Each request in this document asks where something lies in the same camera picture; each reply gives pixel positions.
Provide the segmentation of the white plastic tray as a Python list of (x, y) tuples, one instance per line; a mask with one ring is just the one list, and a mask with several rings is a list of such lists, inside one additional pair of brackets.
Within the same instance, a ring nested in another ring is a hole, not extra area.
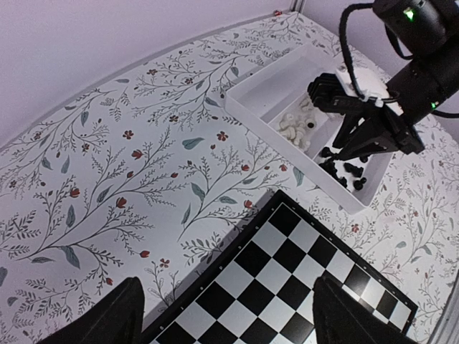
[(377, 154), (368, 162), (351, 161), (363, 168), (367, 179), (362, 190), (353, 186), (354, 176), (336, 162), (342, 186), (320, 166), (320, 152), (331, 147), (343, 119), (321, 112), (307, 95), (310, 82), (323, 72), (334, 73), (336, 63), (311, 44), (297, 47), (264, 67), (231, 67), (234, 85), (226, 91), (224, 108), (294, 166), (296, 178), (314, 182), (350, 214), (369, 207), (387, 171), (391, 154)]

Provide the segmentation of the black white chessboard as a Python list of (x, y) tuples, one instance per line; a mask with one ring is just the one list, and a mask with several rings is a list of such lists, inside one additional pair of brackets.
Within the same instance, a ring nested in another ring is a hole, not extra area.
[(313, 285), (331, 280), (407, 333), (416, 304), (278, 191), (142, 334), (144, 343), (314, 343)]

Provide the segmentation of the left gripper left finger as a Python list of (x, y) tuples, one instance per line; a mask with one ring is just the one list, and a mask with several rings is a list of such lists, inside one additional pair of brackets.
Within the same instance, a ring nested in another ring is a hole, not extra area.
[(140, 343), (142, 324), (143, 287), (138, 277), (128, 277), (87, 313), (40, 343)]

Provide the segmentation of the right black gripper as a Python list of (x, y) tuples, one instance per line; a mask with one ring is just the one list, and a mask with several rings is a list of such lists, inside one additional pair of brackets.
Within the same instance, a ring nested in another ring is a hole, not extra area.
[(402, 151), (420, 153), (425, 147), (415, 125), (448, 99), (448, 62), (443, 57), (417, 58), (403, 67), (383, 86), (358, 74), (364, 100), (386, 113), (370, 117), (343, 114), (332, 146), (341, 148), (340, 161), (362, 156)]

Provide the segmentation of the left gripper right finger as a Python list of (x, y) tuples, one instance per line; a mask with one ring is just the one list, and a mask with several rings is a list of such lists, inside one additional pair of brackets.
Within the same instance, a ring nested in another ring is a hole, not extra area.
[(313, 286), (313, 323), (318, 343), (403, 344), (414, 341), (376, 319), (331, 279)]

